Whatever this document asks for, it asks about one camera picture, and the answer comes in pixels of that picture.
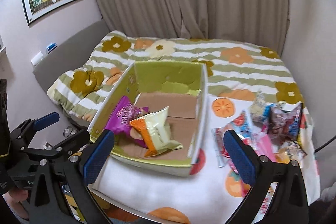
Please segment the orange cream snack bag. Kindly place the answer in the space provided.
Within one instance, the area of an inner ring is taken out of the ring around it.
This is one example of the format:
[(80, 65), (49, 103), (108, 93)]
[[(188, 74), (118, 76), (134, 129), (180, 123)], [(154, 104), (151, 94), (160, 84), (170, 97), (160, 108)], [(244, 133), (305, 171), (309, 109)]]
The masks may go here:
[(171, 138), (170, 125), (167, 122), (168, 113), (169, 107), (166, 106), (162, 110), (130, 121), (131, 127), (141, 134), (147, 145), (144, 157), (154, 157), (168, 150), (183, 148), (182, 143)]

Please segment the pink marshmallow bag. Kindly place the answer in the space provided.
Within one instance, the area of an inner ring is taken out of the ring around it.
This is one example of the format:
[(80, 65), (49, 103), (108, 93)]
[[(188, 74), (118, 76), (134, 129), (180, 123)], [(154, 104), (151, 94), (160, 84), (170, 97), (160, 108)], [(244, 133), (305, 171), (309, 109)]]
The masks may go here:
[(250, 138), (240, 136), (244, 144), (250, 145), (258, 156), (266, 155), (272, 162), (276, 162), (276, 157), (272, 149), (272, 142), (267, 134), (260, 133), (257, 135), (256, 141), (253, 142)]

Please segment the yellow snack bag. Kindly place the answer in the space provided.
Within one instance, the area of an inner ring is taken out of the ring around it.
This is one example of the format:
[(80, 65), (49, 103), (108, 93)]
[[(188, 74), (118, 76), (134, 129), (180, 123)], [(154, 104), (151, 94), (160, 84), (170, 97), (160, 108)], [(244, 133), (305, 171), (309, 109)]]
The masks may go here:
[(277, 162), (288, 164), (291, 160), (302, 162), (307, 153), (295, 141), (285, 141), (282, 143), (278, 151), (275, 153)]

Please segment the floral striped quilt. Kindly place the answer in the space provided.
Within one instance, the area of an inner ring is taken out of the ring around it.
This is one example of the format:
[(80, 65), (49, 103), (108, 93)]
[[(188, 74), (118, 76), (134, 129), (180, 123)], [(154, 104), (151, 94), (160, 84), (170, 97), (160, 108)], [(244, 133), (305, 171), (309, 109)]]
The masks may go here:
[(66, 114), (90, 122), (135, 62), (149, 69), (131, 79), (146, 92), (194, 95), (202, 88), (204, 65), (212, 95), (252, 101), (262, 93), (269, 103), (303, 101), (289, 69), (270, 48), (221, 39), (132, 38), (119, 31), (103, 37), (87, 61), (52, 77), (47, 95)]

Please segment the dark sponge snack bag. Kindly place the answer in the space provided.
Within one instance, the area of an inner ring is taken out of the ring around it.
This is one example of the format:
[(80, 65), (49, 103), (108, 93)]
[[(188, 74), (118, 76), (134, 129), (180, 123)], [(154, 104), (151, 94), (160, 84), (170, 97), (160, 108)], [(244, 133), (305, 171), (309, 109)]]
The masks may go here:
[(282, 141), (297, 141), (302, 120), (303, 103), (291, 111), (284, 111), (280, 106), (270, 107), (268, 134), (279, 137)]

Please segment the grey headboard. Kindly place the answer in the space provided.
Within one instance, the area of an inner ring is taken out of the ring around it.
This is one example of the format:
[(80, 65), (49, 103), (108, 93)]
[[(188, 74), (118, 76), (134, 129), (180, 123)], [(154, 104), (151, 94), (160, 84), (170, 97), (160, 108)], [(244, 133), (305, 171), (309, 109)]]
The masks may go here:
[(63, 73), (82, 67), (94, 48), (108, 33), (106, 22), (100, 20), (57, 46), (33, 69), (33, 74), (41, 88), (46, 92)]

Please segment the pale green snack bag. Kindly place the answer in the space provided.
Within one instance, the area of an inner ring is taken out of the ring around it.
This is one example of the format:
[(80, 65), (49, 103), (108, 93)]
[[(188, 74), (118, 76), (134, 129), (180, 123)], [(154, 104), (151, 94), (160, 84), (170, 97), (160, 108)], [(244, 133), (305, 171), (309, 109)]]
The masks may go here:
[(270, 116), (270, 106), (267, 105), (265, 96), (258, 92), (253, 104), (249, 107), (251, 119), (255, 123), (266, 123)]

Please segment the red blue snack bag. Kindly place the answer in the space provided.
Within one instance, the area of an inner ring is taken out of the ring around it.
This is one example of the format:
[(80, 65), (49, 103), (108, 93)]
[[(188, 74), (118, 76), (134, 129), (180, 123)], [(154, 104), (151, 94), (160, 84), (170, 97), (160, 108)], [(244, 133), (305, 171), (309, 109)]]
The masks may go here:
[(242, 110), (238, 117), (228, 122), (224, 127), (211, 130), (214, 140), (214, 151), (219, 168), (223, 168), (229, 164), (232, 170), (237, 173), (236, 168), (232, 164), (230, 156), (224, 147), (224, 134), (229, 130), (233, 130), (244, 144), (252, 145), (252, 129), (253, 125), (249, 111)]

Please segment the white persimmon print cloth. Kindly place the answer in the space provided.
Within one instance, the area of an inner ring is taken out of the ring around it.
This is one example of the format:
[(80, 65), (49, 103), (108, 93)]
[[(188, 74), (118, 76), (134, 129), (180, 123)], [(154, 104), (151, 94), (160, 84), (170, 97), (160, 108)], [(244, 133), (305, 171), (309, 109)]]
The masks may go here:
[(250, 101), (233, 100), (236, 113), (219, 118), (208, 111), (196, 165), (187, 177), (171, 176), (124, 164), (110, 157), (91, 189), (112, 205), (159, 223), (225, 223), (248, 193), (229, 165), (218, 166), (212, 130), (247, 110)]

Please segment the purple snack bag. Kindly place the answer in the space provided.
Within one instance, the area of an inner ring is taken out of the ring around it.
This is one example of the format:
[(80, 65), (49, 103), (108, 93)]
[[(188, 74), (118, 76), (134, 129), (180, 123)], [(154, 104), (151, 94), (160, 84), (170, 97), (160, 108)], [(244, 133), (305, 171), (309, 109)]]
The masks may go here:
[(110, 114), (104, 129), (112, 131), (115, 135), (124, 134), (135, 144), (147, 148), (141, 134), (130, 125), (130, 121), (146, 114), (149, 114), (148, 107), (137, 107), (127, 96), (122, 96)]

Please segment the white blue wall device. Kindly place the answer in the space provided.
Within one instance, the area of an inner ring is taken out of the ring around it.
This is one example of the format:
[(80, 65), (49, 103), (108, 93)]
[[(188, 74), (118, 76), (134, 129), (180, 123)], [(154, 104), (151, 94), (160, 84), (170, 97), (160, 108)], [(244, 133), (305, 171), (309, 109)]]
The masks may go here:
[(33, 67), (37, 66), (47, 55), (49, 55), (58, 45), (56, 43), (49, 44), (45, 52), (39, 51), (31, 60), (30, 63)]

